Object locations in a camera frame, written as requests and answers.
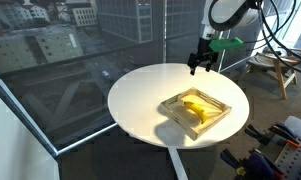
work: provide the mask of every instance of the office building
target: office building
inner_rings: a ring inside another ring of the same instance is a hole
[[[97,0],[97,6],[103,31],[136,43],[152,41],[150,0]]]
[[[67,13],[70,16],[70,23],[77,26],[92,25],[92,22],[85,22],[84,20],[92,20],[93,18],[84,17],[81,19],[81,15],[87,15],[88,13],[82,12],[82,10],[92,9],[90,0],[66,0],[65,2]]]
[[[196,0],[167,1],[166,37],[198,32],[203,4]]]
[[[50,22],[47,10],[36,4],[23,5],[23,8],[28,9],[34,19],[44,19]]]
[[[17,11],[14,3],[10,0],[0,0],[0,27],[3,29],[22,29],[23,19]]]
[[[77,26],[96,25],[96,12],[93,8],[73,8],[72,9]]]
[[[25,8],[23,6],[16,6],[17,11],[19,12],[19,14],[21,15],[22,19],[25,22],[32,22],[33,21],[33,17],[32,14],[30,12],[30,10],[28,8]]]
[[[82,56],[76,30],[51,26],[12,31],[0,37],[0,73]]]

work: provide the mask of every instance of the cable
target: cable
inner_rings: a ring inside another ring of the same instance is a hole
[[[272,6],[273,6],[273,8],[274,8],[274,10],[275,10],[275,13],[276,13],[276,16],[277,16],[277,19],[276,19],[276,21],[277,21],[277,28],[276,28],[276,31],[274,32],[274,34],[276,34],[278,31],[279,31],[279,25],[280,25],[280,19],[279,19],[279,12],[278,12],[278,8],[277,8],[277,6],[276,6],[276,4],[273,2],[273,1],[271,1],[271,4],[272,4]],[[238,50],[238,51],[253,51],[253,50],[256,50],[256,49],[260,49],[260,48],[262,48],[262,47],[264,47],[265,45],[267,45],[266,43],[265,44],[263,44],[263,45],[261,45],[261,46],[259,46],[259,47],[257,47],[257,48],[253,48],[253,49],[236,49],[236,50]]]
[[[287,52],[289,52],[289,53],[292,54],[293,56],[296,56],[296,57],[298,57],[299,59],[301,59],[301,56],[300,56],[299,54],[296,54],[296,53],[294,53],[293,51],[291,51],[289,48],[287,48],[285,45],[283,45],[283,44],[275,37],[275,35],[274,35],[273,32],[271,31],[271,29],[270,29],[268,23],[265,21],[265,16],[264,16],[264,14],[263,14],[263,11],[262,11],[261,15],[262,15],[263,24],[266,26],[266,28],[267,28],[268,32],[270,33],[270,35],[272,36],[273,40],[274,40],[278,45],[280,45],[281,48],[285,49]]]
[[[285,22],[279,27],[279,28],[277,28],[276,29],[276,31],[274,32],[275,34],[278,32],[278,31],[280,31],[288,22],[289,22],[289,20],[290,20],[290,18],[292,17],[292,14],[293,14],[293,12],[294,12],[294,10],[295,10],[295,8],[296,8],[296,1],[293,1],[293,5],[292,5],[292,10],[291,10],[291,12],[290,12],[290,14],[289,14],[289,16],[288,16],[288,18],[285,20]],[[263,39],[260,39],[260,40],[256,40],[256,41],[245,41],[244,43],[255,43],[255,42],[260,42],[260,41],[263,41],[264,40],[264,38]]]
[[[279,29],[277,29],[277,30],[274,32],[274,34],[276,34],[277,31],[281,30],[281,29],[289,22],[289,20],[290,20],[291,17],[292,17],[293,12],[295,11],[296,4],[297,4],[297,3],[296,3],[296,0],[294,0],[294,1],[293,1],[293,5],[292,5],[292,10],[291,10],[291,12],[290,12],[288,18],[287,18],[287,19],[285,20],[285,22],[279,27]],[[263,40],[265,40],[265,39],[263,38],[263,39],[260,39],[260,40],[257,40],[257,41],[246,41],[246,42],[244,42],[244,43],[253,43],[253,42],[259,42],[259,41],[263,41]],[[236,50],[239,50],[239,51],[253,51],[253,50],[260,49],[260,48],[264,47],[265,45],[267,45],[267,44],[265,43],[265,44],[263,44],[263,45],[261,45],[261,46],[259,46],[259,47],[253,48],[253,49],[245,49],[245,50],[243,50],[243,49],[236,49]]]
[[[263,23],[265,24],[265,26],[266,26],[267,30],[269,31],[270,35],[273,36],[273,32],[271,32],[271,29],[269,28],[269,25],[267,24],[267,22],[265,22],[265,17],[264,17],[263,11],[261,10],[261,12],[262,12],[261,15],[262,15]],[[262,35],[263,35],[264,38],[266,37],[266,34],[265,34],[265,32],[264,32],[264,29],[263,29],[263,26],[262,26]],[[265,39],[265,41],[266,41],[266,43],[267,43],[269,49],[271,50],[271,52],[276,56],[277,59],[279,59],[280,62],[282,62],[282,63],[285,64],[286,66],[290,67],[291,69],[296,70],[296,71],[298,71],[298,72],[301,73],[301,69],[295,68],[295,67],[291,66],[289,63],[283,61],[283,60],[280,58],[280,56],[276,53],[276,51],[275,51],[275,50],[272,48],[272,46],[270,45],[270,42],[268,41],[268,39]]]
[[[282,29],[283,25],[279,27],[279,25],[280,25],[280,19],[279,19],[279,12],[278,12],[277,5],[273,1],[271,1],[271,4],[272,4],[272,7],[274,8],[274,11],[275,11],[275,13],[277,15],[277,19],[276,19],[276,21],[277,21],[277,27],[276,27],[276,30],[274,32],[274,34],[276,34],[280,29]],[[245,41],[244,43],[256,43],[256,42],[260,42],[260,41],[263,41],[263,40],[264,40],[264,38],[260,39],[260,40],[256,40],[256,41]]]

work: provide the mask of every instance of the rooftop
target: rooftop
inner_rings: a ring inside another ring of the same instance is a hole
[[[49,34],[66,33],[69,31],[75,31],[75,29],[73,29],[71,26],[53,25],[44,28],[15,30],[6,33],[5,36],[3,37],[0,37],[0,41],[19,39],[28,36],[42,36],[42,35],[49,35]]]
[[[14,3],[14,2],[12,2],[10,0],[0,0],[0,3]]]
[[[40,7],[42,9],[45,9],[44,7],[42,7],[42,6],[38,5],[38,4],[23,4],[22,5],[23,8],[28,9],[28,10],[30,10],[34,6]]]

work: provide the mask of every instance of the gray carpet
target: gray carpet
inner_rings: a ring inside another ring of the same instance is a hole
[[[229,75],[236,79],[238,72]],[[298,84],[287,87],[287,100],[281,100],[278,85],[258,73],[249,73],[239,82],[250,103],[246,125],[259,130],[288,116],[301,119],[301,74]],[[190,180],[233,179],[234,170],[219,154],[228,148],[236,158],[248,157],[259,143],[241,129],[215,146],[179,150]],[[58,158],[62,180],[170,180],[177,179],[167,149],[155,147],[126,136],[118,127]]]

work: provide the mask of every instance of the banana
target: banana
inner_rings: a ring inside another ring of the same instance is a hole
[[[207,119],[206,112],[199,104],[189,102],[189,101],[184,101],[183,106],[194,111],[200,117],[201,124],[203,124],[204,121]]]

